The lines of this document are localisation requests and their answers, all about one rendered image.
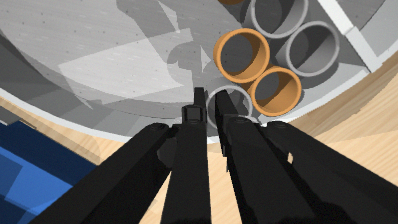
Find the bronze bushing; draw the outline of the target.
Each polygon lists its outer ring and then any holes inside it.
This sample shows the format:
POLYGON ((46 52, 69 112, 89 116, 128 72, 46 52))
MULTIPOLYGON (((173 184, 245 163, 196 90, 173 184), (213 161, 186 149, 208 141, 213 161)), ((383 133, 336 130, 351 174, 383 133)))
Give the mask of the bronze bushing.
POLYGON ((226 79, 235 83, 248 83, 257 79, 265 71, 269 58, 270 50, 266 39, 259 32, 247 28, 225 33, 217 40, 213 50, 213 59, 217 68, 226 79), (229 72, 222 68, 220 56, 224 44, 236 34, 249 40, 253 54, 247 67, 238 72, 229 72))
POLYGON ((244 0, 218 0, 219 2, 223 3, 223 4, 227 4, 227 5, 234 5, 234 4, 238 4, 244 0))
POLYGON ((241 87, 248 93, 253 106, 266 116, 280 116, 289 112, 298 102, 301 95, 301 83, 292 71, 268 63, 265 71, 255 80, 241 83, 241 87), (262 78, 277 72, 279 85, 276 92, 267 99, 256 100, 255 90, 262 78))

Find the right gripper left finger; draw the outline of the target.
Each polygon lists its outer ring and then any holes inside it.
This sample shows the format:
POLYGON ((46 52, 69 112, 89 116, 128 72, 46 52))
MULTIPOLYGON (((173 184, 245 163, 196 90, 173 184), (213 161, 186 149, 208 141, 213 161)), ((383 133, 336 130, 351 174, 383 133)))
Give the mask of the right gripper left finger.
POLYGON ((204 87, 172 127, 144 127, 28 224, 139 224, 169 174, 160 224, 212 224, 204 87))

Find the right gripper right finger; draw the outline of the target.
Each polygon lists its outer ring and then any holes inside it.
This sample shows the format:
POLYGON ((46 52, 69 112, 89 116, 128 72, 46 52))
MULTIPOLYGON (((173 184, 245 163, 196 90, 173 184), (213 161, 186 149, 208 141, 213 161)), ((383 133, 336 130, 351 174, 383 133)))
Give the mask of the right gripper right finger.
POLYGON ((239 115, 226 89, 215 120, 242 224, 398 224, 398 186, 291 124, 239 115))

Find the blue open crate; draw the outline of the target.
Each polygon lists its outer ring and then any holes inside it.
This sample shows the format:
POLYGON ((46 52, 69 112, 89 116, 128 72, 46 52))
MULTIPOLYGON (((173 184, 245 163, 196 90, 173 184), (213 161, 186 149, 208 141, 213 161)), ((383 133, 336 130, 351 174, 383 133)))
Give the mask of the blue open crate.
POLYGON ((0 122, 0 224, 27 224, 96 167, 21 121, 0 122))

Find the grey metal bushing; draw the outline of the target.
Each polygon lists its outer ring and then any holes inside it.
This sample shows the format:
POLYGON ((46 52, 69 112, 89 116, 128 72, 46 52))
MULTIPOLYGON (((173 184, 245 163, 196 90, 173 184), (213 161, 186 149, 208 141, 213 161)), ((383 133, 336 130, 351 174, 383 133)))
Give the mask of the grey metal bushing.
POLYGON ((281 39, 291 35, 301 26, 308 11, 308 0, 279 0, 282 17, 277 28, 269 34, 262 30, 256 21, 256 1, 244 1, 240 10, 240 23, 242 28, 255 30, 265 39, 281 39))
POLYGON ((234 89, 240 92, 240 99, 236 105, 236 110, 239 115, 250 116, 253 110, 253 104, 248 93, 239 85, 239 83, 232 82, 225 77, 219 77, 212 80, 205 88, 205 101, 207 108, 207 121, 211 126, 217 129, 215 120, 215 111, 209 107, 209 102, 211 98, 219 91, 225 89, 234 89))
POLYGON ((325 72, 336 60, 339 48, 337 31, 322 21, 302 23, 291 35, 281 39, 271 39, 269 44, 270 60, 273 65, 288 69, 302 77, 313 77, 325 72), (308 39, 308 51, 304 59, 294 65, 294 68, 289 52, 294 38, 301 31, 308 39))

